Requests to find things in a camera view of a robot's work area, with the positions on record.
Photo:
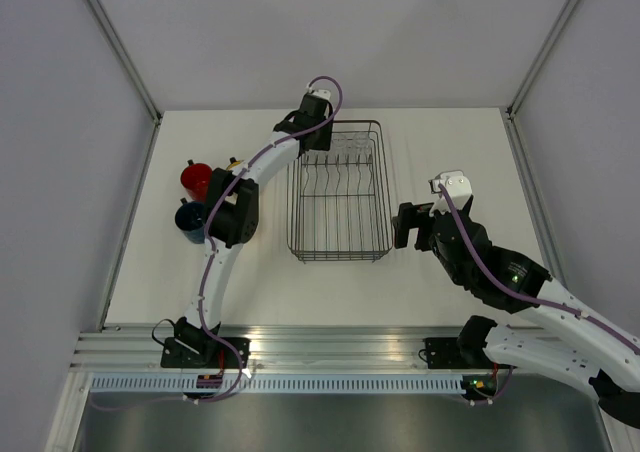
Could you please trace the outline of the yellow mug black handle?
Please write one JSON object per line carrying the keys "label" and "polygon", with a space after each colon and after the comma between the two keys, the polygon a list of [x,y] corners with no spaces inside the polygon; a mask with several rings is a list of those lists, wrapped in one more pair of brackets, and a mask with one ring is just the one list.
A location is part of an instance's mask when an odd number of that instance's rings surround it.
{"label": "yellow mug black handle", "polygon": [[238,160],[235,157],[232,157],[230,159],[230,163],[227,165],[226,169],[227,170],[232,170],[233,168],[242,165],[244,163],[244,160]]}

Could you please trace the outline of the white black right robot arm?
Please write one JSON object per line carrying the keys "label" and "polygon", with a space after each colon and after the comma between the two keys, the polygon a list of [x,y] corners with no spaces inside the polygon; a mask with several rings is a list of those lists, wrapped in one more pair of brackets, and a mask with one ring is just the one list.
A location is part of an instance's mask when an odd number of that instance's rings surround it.
{"label": "white black right robot arm", "polygon": [[451,281],[484,305],[531,322],[558,338],[527,339],[487,317],[472,316],[456,343],[459,360],[525,368],[563,382],[596,401],[619,422],[639,425],[639,339],[581,302],[529,257],[496,246],[484,226],[432,204],[400,205],[392,220],[394,246],[432,252]]}

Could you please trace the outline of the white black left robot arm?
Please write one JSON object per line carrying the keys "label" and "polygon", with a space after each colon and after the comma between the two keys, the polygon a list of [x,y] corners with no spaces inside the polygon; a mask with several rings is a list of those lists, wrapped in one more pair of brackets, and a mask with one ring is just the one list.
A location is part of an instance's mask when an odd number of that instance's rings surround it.
{"label": "white black left robot arm", "polygon": [[309,87],[299,107],[274,126],[254,157],[212,171],[204,208],[205,255],[197,294],[164,340],[163,368],[218,368],[232,344],[219,336],[222,305],[234,264],[259,224],[260,192],[308,151],[331,144],[331,93]]}

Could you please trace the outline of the blue mug black handle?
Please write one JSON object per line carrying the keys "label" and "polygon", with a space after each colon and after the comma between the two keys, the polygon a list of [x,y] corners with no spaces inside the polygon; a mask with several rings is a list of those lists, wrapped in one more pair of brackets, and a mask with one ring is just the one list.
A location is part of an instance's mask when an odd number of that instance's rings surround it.
{"label": "blue mug black handle", "polygon": [[204,210],[204,204],[201,202],[188,201],[186,198],[180,199],[180,206],[174,215],[174,223],[191,243],[204,243]]}

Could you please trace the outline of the red mug black handle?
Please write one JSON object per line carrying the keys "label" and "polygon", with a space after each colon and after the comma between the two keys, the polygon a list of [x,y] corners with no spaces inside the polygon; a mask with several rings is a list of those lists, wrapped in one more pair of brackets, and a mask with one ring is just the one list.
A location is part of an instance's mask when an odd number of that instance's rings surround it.
{"label": "red mug black handle", "polygon": [[180,175],[180,183],[192,200],[204,203],[211,174],[212,168],[209,165],[189,159]]}

